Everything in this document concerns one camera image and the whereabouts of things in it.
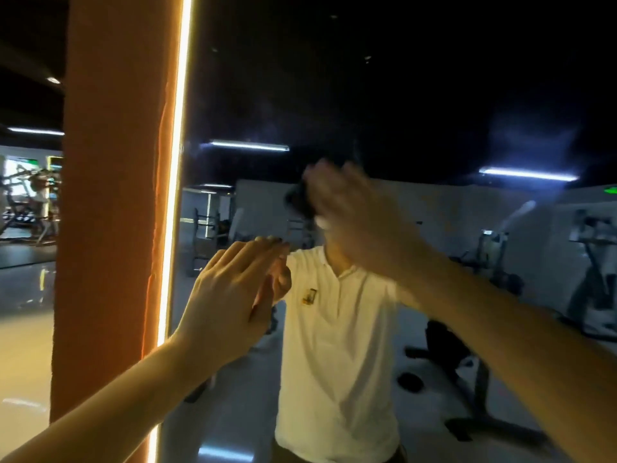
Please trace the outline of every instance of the dark pants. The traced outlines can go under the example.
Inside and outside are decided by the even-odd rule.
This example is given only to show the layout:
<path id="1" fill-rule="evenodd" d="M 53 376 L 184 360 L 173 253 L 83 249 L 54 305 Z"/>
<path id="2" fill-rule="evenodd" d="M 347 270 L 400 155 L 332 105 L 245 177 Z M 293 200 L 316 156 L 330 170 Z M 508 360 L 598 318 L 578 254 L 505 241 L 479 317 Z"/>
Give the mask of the dark pants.
<path id="1" fill-rule="evenodd" d="M 270 463 L 308 463 L 306 460 L 298 457 L 293 452 L 290 452 L 286 448 L 281 447 L 276 439 L 272 439 L 272 457 Z M 407 459 L 403 453 L 403 449 L 399 446 L 387 461 L 384 463 L 407 463 Z"/>

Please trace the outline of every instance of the white polo shirt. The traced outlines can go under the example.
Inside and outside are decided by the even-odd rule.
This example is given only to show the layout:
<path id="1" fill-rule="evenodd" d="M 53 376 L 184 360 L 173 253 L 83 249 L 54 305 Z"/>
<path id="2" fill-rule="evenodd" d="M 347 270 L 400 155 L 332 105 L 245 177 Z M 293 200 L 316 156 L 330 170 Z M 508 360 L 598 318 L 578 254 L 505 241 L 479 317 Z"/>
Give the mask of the white polo shirt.
<path id="1" fill-rule="evenodd" d="M 323 247 L 292 253 L 288 266 L 276 441 L 313 463 L 384 463 L 400 443 L 396 285 L 356 267 L 337 278 Z"/>

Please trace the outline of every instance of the orange wall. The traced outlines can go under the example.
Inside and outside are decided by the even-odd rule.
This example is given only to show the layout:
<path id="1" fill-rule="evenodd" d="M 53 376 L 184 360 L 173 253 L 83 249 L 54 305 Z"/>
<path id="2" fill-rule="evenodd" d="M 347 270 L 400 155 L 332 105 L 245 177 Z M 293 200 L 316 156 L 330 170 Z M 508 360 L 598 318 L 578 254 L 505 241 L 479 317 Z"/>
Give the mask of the orange wall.
<path id="1" fill-rule="evenodd" d="M 52 421 L 155 342 L 181 2 L 71 0 Z"/>

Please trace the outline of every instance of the ceiling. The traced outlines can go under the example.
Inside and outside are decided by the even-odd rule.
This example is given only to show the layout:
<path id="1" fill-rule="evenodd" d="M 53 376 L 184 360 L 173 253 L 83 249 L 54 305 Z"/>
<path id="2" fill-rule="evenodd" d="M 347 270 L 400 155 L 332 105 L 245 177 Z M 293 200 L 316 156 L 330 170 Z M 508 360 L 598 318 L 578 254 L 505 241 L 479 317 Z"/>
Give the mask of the ceiling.
<path id="1" fill-rule="evenodd" d="M 478 168 L 501 165 L 614 183 L 614 36 L 574 9 L 195 0 L 184 178 L 294 181 L 335 154 L 401 181 L 486 184 Z M 66 19 L 67 0 L 0 0 L 0 41 L 62 78 Z M 61 126 L 61 89 L 6 68 L 0 81 L 19 86 L 0 123 Z M 291 151 L 200 148 L 211 139 Z"/>

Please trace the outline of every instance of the neck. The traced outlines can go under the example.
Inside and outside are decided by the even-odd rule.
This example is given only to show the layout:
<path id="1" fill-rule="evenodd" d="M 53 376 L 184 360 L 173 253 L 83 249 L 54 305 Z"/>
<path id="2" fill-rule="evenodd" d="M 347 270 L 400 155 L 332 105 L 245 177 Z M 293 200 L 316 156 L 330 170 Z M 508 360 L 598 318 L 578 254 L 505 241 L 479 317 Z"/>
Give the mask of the neck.
<path id="1" fill-rule="evenodd" d="M 349 270 L 353 265 L 351 260 L 332 244 L 326 243 L 324 253 L 328 264 L 337 276 Z"/>

